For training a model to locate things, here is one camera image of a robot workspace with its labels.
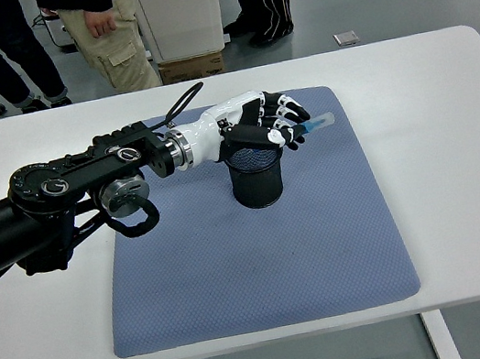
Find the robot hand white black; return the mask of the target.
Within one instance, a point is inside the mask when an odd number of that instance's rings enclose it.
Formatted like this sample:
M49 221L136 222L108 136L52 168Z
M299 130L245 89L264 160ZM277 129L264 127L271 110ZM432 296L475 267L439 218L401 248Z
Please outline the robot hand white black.
M243 148L296 149L310 114L284 93L251 91L210 107L193 123L176 128L185 165L226 161Z

